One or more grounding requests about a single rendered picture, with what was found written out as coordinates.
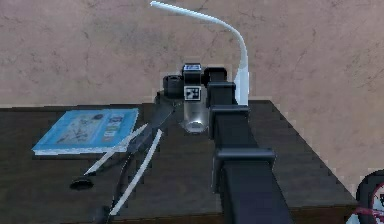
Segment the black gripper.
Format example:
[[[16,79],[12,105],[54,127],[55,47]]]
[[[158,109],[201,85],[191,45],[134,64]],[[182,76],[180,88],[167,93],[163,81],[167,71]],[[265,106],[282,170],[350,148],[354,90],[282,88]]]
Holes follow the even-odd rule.
[[[158,129],[164,130],[169,123],[178,119],[178,113],[184,102],[184,80],[181,75],[167,75],[163,78],[163,89],[154,98],[154,112],[147,124],[134,130],[121,143],[112,147],[98,159],[81,177],[70,184],[72,190],[86,190],[94,186],[90,176],[96,172],[116,153],[127,153],[133,148],[138,137],[148,128],[152,133]]]

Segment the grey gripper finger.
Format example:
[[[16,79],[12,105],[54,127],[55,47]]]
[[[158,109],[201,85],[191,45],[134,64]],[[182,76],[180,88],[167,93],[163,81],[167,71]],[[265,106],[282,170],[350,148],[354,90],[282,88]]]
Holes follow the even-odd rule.
[[[115,217],[118,214],[118,212],[120,211],[122,206],[126,203],[127,199],[129,198],[129,196],[131,195],[131,193],[135,189],[139,180],[144,175],[149,163],[152,160],[152,157],[156,151],[156,148],[160,142],[161,136],[162,136],[162,131],[160,129],[158,129],[157,133],[155,135],[155,138],[152,142],[152,145],[149,148],[147,155],[145,156],[142,164],[140,165],[140,168],[136,172],[132,181],[128,184],[125,191],[118,197],[118,200],[112,202],[110,209],[103,207],[101,216],[99,218],[97,218],[97,221],[110,221],[113,217]]]

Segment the silver metal container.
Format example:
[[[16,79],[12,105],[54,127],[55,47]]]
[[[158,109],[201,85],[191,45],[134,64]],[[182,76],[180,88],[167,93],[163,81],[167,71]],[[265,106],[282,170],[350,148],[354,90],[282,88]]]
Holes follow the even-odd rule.
[[[209,110],[204,101],[186,101],[182,127],[189,133],[202,133],[208,128]]]

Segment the blue book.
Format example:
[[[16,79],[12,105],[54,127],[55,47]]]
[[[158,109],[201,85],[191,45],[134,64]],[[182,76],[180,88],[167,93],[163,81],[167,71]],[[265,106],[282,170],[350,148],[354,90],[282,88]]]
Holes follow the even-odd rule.
[[[67,111],[32,151],[36,156],[124,152],[138,115],[137,108]]]

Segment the dark wooden desk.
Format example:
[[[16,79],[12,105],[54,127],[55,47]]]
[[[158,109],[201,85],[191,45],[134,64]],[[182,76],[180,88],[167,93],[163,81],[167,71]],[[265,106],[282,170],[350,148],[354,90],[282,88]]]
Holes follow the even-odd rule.
[[[296,224],[344,224],[357,203],[311,147],[268,101],[250,105],[257,142],[277,153],[274,173]],[[110,203],[120,168],[94,177],[90,190],[70,182],[92,155],[45,159],[32,146],[56,122],[59,108],[0,110],[0,224],[91,224]],[[220,199],[211,185],[214,145],[171,123],[119,224],[221,224]]]

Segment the white bent desk lamp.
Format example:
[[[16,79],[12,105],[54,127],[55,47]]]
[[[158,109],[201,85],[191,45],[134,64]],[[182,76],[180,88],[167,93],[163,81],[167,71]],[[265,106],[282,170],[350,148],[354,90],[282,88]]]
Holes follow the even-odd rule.
[[[249,60],[248,60],[248,52],[247,47],[244,41],[243,36],[240,32],[229,25],[228,23],[200,12],[192,11],[189,9],[181,8],[178,6],[170,5],[167,3],[162,3],[158,1],[151,1],[151,7],[155,7],[158,9],[170,11],[172,13],[180,14],[183,16],[188,16],[196,19],[200,19],[203,21],[207,21],[210,23],[218,24],[229,30],[234,37],[236,38],[239,48],[240,48],[240,61],[237,69],[237,73],[234,79],[237,89],[235,90],[235,99],[237,103],[240,105],[248,105],[249,100],[249,88],[250,88],[250,78],[249,78]]]

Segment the black round thing red lines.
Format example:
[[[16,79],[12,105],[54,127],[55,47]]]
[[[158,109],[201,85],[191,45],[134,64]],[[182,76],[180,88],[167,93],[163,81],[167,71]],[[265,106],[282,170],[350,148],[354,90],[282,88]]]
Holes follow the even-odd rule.
[[[358,206],[345,224],[384,224],[384,170],[365,176],[356,191]]]

